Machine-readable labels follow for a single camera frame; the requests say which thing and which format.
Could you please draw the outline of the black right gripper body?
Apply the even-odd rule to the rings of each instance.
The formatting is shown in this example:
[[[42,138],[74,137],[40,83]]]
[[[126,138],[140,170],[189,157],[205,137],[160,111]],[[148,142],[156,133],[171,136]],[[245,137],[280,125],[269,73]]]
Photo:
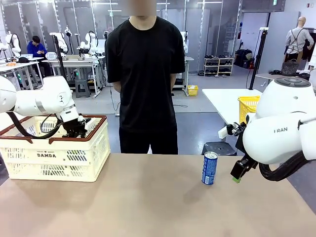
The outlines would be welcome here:
[[[238,160],[237,164],[246,171],[249,171],[251,168],[255,169],[258,165],[258,162],[251,158],[246,151],[243,143],[243,133],[238,136],[236,148],[244,153],[243,158],[241,160]]]

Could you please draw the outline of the blue white-lettered drink can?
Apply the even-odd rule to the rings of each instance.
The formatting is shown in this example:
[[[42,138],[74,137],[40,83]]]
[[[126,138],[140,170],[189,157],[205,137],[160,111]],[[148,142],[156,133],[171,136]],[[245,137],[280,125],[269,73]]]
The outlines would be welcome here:
[[[203,157],[203,170],[201,181],[206,185],[213,185],[218,155],[215,152],[206,152]]]

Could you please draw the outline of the cream plastic shopping basket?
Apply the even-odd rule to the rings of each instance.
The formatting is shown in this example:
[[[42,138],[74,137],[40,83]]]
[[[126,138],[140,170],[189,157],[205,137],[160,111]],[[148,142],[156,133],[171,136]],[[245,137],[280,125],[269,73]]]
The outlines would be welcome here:
[[[47,139],[23,136],[15,125],[0,130],[0,155],[11,179],[94,182],[109,154],[106,116],[85,115],[85,138],[63,138],[63,127]],[[25,117],[26,131],[43,136],[57,124],[55,116]]]

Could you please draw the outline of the large yellow shopping basket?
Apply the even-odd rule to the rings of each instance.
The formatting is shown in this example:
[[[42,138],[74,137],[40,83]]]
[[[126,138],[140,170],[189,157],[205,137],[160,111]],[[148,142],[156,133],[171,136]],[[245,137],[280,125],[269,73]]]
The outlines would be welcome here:
[[[260,96],[241,96],[239,101],[239,122],[246,122],[248,113],[256,113],[256,107],[260,100]]]

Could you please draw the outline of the white table with basket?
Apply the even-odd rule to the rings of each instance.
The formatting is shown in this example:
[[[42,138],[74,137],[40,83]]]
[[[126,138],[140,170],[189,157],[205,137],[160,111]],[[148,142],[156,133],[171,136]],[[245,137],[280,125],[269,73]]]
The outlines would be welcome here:
[[[226,124],[239,122],[239,97],[262,94],[256,89],[203,89],[202,92]]]

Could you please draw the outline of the dark wicker basket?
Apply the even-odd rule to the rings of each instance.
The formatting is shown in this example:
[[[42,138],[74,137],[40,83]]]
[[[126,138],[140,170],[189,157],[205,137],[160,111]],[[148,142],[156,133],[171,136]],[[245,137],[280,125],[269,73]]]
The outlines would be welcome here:
[[[281,74],[283,76],[293,76],[296,74],[297,69],[299,67],[299,63],[296,59],[291,59],[282,64]]]

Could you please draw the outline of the black stool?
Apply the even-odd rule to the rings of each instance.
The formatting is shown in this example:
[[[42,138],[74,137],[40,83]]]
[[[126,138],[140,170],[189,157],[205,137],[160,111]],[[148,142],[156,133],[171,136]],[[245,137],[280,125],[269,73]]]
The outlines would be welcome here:
[[[235,149],[227,142],[207,142],[204,144],[201,154],[215,152],[218,156],[237,156]]]

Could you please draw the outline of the grey step stool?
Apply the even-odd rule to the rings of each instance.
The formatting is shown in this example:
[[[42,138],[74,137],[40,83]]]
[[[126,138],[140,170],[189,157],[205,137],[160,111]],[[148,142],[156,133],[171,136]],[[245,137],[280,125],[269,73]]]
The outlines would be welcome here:
[[[89,98],[91,93],[87,79],[78,79],[75,81],[76,98]]]

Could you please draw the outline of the background workbench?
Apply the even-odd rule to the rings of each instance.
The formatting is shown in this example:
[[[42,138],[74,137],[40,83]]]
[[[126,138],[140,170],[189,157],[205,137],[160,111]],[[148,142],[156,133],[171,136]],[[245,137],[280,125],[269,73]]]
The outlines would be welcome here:
[[[52,67],[54,75],[61,75],[60,66],[57,59],[45,60]],[[70,88],[75,91],[75,81],[87,79],[91,97],[96,98],[105,87],[106,72],[103,65],[104,57],[79,58],[78,55],[68,56],[63,60],[66,81]]]

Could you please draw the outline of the grey-topped background table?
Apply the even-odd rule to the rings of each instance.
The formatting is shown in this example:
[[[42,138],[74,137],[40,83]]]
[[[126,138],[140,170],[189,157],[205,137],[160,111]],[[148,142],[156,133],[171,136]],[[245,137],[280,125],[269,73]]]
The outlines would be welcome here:
[[[296,74],[292,77],[306,79],[312,84],[312,86],[314,88],[316,88],[316,74],[310,74],[310,73],[303,72],[300,74]],[[255,78],[256,79],[259,79],[259,78],[266,79],[269,83],[270,81],[275,80],[277,78],[286,78],[286,76],[284,76],[284,75],[271,75],[271,74],[266,73],[266,74],[257,74],[255,76]]]

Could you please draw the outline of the white shoe rack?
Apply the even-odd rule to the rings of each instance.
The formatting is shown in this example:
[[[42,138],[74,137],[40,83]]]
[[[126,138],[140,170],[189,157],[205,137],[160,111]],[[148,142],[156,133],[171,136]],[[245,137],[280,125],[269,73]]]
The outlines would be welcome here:
[[[204,76],[230,76],[232,74],[234,58],[227,56],[207,55],[203,63]]]

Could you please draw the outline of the person in blue hoodie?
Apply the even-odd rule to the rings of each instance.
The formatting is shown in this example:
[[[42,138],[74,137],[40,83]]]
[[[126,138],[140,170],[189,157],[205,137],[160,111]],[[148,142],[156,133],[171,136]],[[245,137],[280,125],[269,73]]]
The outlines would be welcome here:
[[[31,54],[33,58],[42,58],[39,60],[39,67],[37,68],[37,66],[34,66],[34,70],[38,76],[40,75],[41,68],[44,69],[44,75],[42,75],[42,78],[52,76],[52,71],[49,63],[43,62],[43,60],[46,60],[45,55],[47,53],[47,50],[40,42],[40,38],[38,36],[33,36],[32,40],[29,41],[27,45],[27,53]]]

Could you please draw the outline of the black bags pile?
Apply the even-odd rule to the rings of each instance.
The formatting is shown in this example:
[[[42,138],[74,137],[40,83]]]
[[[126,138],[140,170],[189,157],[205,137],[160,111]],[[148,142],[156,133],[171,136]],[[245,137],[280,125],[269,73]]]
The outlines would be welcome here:
[[[248,69],[253,61],[253,53],[249,49],[238,49],[235,52],[234,64],[236,66]]]

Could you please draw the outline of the person in black t-shirt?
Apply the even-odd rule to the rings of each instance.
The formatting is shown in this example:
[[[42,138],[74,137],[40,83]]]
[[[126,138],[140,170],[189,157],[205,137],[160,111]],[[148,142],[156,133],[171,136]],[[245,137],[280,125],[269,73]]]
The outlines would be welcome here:
[[[160,17],[130,16],[105,43],[108,82],[120,82],[119,142],[125,154],[178,154],[170,75],[185,71],[183,38]]]

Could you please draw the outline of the mannequin with grey shirt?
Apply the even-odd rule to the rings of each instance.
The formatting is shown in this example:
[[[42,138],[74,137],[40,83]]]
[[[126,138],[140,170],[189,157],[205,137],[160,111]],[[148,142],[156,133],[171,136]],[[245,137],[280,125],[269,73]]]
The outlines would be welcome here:
[[[290,61],[295,59],[297,62],[300,62],[303,55],[303,48],[308,41],[309,46],[307,47],[308,50],[314,45],[314,39],[309,33],[309,30],[304,29],[304,25],[306,23],[306,18],[301,16],[298,18],[297,27],[291,29],[286,36],[286,51],[285,51],[285,58],[284,61]]]

